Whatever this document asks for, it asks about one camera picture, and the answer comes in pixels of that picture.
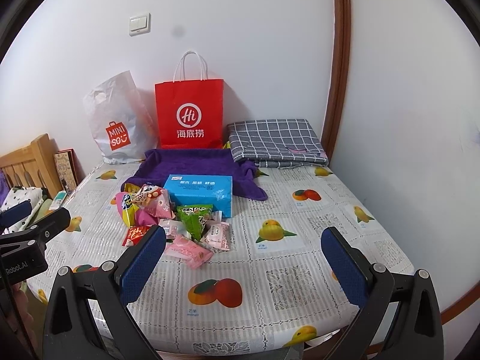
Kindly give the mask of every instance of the human hand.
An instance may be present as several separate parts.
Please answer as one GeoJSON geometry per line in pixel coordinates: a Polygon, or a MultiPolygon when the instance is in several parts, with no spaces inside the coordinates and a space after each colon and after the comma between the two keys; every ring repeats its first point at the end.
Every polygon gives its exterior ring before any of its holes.
{"type": "MultiPolygon", "coordinates": [[[[21,283],[15,284],[12,286],[13,297],[17,304],[18,312],[22,318],[23,324],[25,325],[25,329],[28,334],[28,338],[32,342],[32,345],[35,349],[37,349],[37,337],[35,337],[35,333],[33,332],[33,317],[28,313],[28,298],[25,292],[20,290],[21,283]]],[[[9,315],[7,316],[7,322],[10,325],[11,329],[15,332],[15,335],[19,339],[19,341],[23,344],[23,346],[29,350],[29,346],[25,337],[23,337],[22,329],[18,324],[17,319],[15,318],[15,312],[11,310],[9,315]]]]}

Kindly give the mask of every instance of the black cable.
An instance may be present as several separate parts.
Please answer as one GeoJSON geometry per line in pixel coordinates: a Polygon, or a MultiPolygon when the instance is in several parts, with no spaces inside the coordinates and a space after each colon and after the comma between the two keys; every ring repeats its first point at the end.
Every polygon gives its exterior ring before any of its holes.
{"type": "Polygon", "coordinates": [[[14,292],[11,289],[11,285],[7,278],[7,271],[5,270],[5,266],[3,265],[3,258],[2,258],[1,252],[0,252],[0,274],[3,281],[3,286],[7,291],[8,298],[10,299],[10,303],[12,305],[13,312],[15,313],[15,317],[17,319],[18,325],[20,326],[23,337],[25,337],[25,341],[27,342],[27,345],[30,348],[32,357],[34,358],[34,360],[39,360],[37,353],[35,352],[35,349],[32,345],[32,342],[30,341],[30,337],[28,337],[27,329],[25,328],[25,325],[23,324],[23,321],[22,321],[22,317],[20,316],[20,311],[18,311],[17,302],[15,302],[15,298],[14,298],[14,292]]]}

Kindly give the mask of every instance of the wooden headboard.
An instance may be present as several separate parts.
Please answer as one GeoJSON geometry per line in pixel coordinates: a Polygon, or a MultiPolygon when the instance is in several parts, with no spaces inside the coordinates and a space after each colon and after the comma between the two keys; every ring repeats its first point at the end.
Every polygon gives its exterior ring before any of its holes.
{"type": "Polygon", "coordinates": [[[51,198],[63,190],[53,160],[48,134],[43,134],[21,149],[0,156],[0,169],[11,187],[46,188],[51,198]]]}

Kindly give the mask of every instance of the green snack package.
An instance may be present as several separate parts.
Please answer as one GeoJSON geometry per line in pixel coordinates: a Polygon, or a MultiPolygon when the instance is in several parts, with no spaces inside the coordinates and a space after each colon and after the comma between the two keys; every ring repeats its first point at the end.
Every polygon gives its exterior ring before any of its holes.
{"type": "Polygon", "coordinates": [[[193,239],[200,241],[213,204],[192,204],[177,207],[177,214],[193,239]]]}

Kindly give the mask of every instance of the fruit print tablecloth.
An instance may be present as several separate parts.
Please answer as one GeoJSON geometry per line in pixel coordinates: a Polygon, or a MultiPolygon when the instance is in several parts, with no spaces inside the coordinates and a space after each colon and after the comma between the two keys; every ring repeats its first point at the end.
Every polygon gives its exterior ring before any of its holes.
{"type": "MultiPolygon", "coordinates": [[[[124,251],[126,227],[111,199],[138,164],[97,167],[65,207],[75,231],[47,245],[49,269],[28,285],[44,301],[57,270],[89,269],[124,251]]],[[[412,274],[413,266],[345,185],[327,168],[262,169],[256,179],[268,194],[258,202],[234,197],[231,251],[190,269],[162,256],[137,302],[128,306],[152,345],[198,355],[248,354],[294,345],[348,325],[358,308],[345,294],[320,248],[336,226],[370,262],[412,274]]],[[[109,331],[91,301],[100,333],[109,331]]]]}

